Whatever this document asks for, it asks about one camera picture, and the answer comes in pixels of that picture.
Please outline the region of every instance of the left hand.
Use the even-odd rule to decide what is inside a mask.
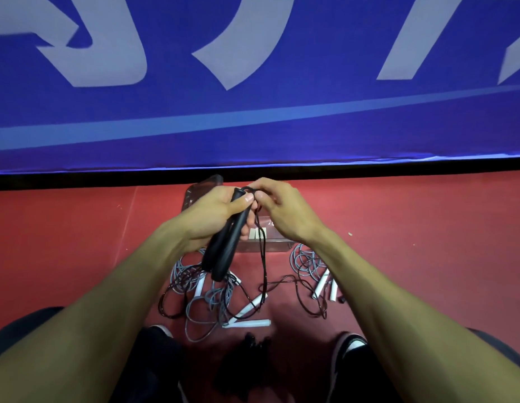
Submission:
[[[253,210],[258,207],[254,195],[247,193],[234,202],[230,202],[234,194],[233,186],[216,186],[202,196],[190,208],[184,210],[168,223],[180,227],[186,239],[184,252],[191,252],[205,247],[211,237],[223,229],[230,216],[252,208],[247,217],[247,223],[241,230],[241,240],[249,238],[250,228],[255,225]]]

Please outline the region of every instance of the red mat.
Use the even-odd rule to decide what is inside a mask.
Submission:
[[[392,280],[460,324],[489,332],[520,352],[520,171],[292,184],[330,228]],[[0,328],[88,291],[179,212],[185,189],[0,192]],[[267,267],[270,279],[289,272],[288,254],[269,254]],[[237,255],[232,270],[256,295],[259,255]],[[169,308],[177,300],[170,298]],[[239,298],[235,303],[241,309]],[[329,342],[340,331],[358,331],[348,307],[329,303],[326,321],[309,318],[286,285],[270,294],[258,317],[273,320],[258,336],[272,335],[288,367],[298,368],[283,370],[291,383],[304,384],[294,393],[324,399]],[[182,321],[170,323],[152,309],[148,322],[168,325],[183,338]],[[218,329],[190,349],[185,388],[191,400],[213,400],[192,379],[207,375],[205,364],[243,333]]]

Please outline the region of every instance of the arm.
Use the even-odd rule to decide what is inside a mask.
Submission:
[[[387,375],[407,402],[520,402],[520,369],[452,319],[391,282],[333,231],[299,192],[251,184],[277,229],[329,266]]]
[[[229,203],[233,191],[217,187],[163,223],[101,284],[4,352],[0,401],[108,401],[172,265],[253,201]]]

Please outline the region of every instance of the hand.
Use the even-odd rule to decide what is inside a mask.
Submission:
[[[256,201],[271,215],[275,228],[288,239],[303,243],[310,247],[318,230],[324,228],[310,205],[299,191],[287,182],[260,178],[249,185],[273,195],[271,198],[262,191],[256,191]]]
[[[216,186],[188,209],[169,220],[168,223],[180,227],[186,239],[184,252],[205,247],[211,237],[223,229],[230,216],[246,210],[252,204],[247,223],[241,230],[241,239],[249,238],[250,228],[255,223],[253,210],[258,207],[258,204],[251,193],[230,202],[233,194],[233,186]]]

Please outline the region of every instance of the black jump rope handle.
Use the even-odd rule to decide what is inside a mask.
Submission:
[[[234,189],[232,202],[245,194],[246,191],[242,189]],[[232,264],[241,229],[247,222],[251,206],[252,204],[243,212],[230,216],[224,228],[213,235],[208,243],[202,258],[202,270],[211,272],[211,279],[215,282],[220,282],[224,278]]]

